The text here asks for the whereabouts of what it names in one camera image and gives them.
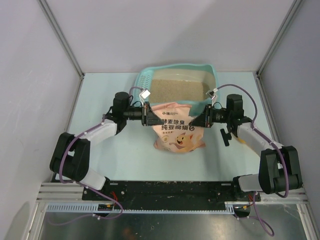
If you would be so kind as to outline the pink cat litter bag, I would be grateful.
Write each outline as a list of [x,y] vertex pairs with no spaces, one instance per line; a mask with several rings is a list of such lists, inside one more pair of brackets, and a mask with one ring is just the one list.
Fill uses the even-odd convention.
[[169,102],[154,105],[152,111],[163,121],[152,128],[157,134],[154,147],[172,153],[188,153],[206,146],[203,141],[204,129],[191,126],[194,119],[189,115],[192,106]]

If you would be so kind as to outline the black t-shaped plastic part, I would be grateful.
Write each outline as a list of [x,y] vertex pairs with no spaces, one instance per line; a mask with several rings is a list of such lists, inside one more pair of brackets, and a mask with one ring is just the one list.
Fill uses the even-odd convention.
[[228,147],[230,145],[230,140],[232,139],[231,133],[226,132],[223,128],[220,129],[220,133],[221,133],[224,145]]

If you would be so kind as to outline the teal and beige litter box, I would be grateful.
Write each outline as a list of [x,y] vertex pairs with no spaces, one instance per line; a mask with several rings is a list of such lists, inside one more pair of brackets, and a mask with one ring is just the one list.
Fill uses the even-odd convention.
[[[209,86],[209,90],[215,89],[218,83],[216,70],[210,64],[178,63],[157,67],[147,67],[138,74],[134,85],[129,90],[129,95],[132,96],[134,102],[141,101],[139,94],[142,90],[148,89],[150,91],[153,80],[202,82]],[[153,107],[155,105],[167,103],[169,102],[150,103],[150,105]],[[194,117],[201,114],[204,107],[211,104],[212,101],[207,97],[207,99],[203,101],[178,101],[171,103],[191,105],[189,115]]]

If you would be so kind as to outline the yellow plastic litter scoop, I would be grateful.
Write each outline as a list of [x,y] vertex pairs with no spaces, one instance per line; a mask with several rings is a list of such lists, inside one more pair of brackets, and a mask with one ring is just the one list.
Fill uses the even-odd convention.
[[239,138],[239,137],[237,137],[236,140],[237,140],[238,142],[240,142],[241,144],[247,144],[247,142],[246,142],[245,140],[243,140],[243,139],[241,139],[241,138]]

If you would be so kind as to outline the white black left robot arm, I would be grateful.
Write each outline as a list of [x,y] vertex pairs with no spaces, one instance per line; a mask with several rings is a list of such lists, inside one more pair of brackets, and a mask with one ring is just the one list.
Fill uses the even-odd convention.
[[98,199],[107,199],[111,188],[105,184],[107,178],[90,167],[91,149],[119,134],[128,120],[141,121],[143,126],[159,126],[164,123],[153,112],[149,102],[133,106],[127,92],[118,92],[114,96],[113,105],[103,115],[100,123],[79,135],[64,132],[59,136],[49,164],[50,170],[58,175],[61,183],[78,183],[85,188],[92,188]]

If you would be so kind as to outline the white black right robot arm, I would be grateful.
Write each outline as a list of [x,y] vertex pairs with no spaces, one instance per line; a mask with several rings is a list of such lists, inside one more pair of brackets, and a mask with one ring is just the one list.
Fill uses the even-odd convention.
[[220,109],[207,104],[202,113],[190,122],[190,126],[210,128],[214,123],[226,124],[226,129],[220,131],[225,146],[229,146],[229,141],[235,136],[259,156],[257,174],[234,178],[237,184],[230,188],[230,194],[235,200],[242,201],[249,192],[286,198],[290,190],[302,187],[297,149],[276,142],[256,127],[254,121],[245,116],[241,95],[229,94],[226,106]]

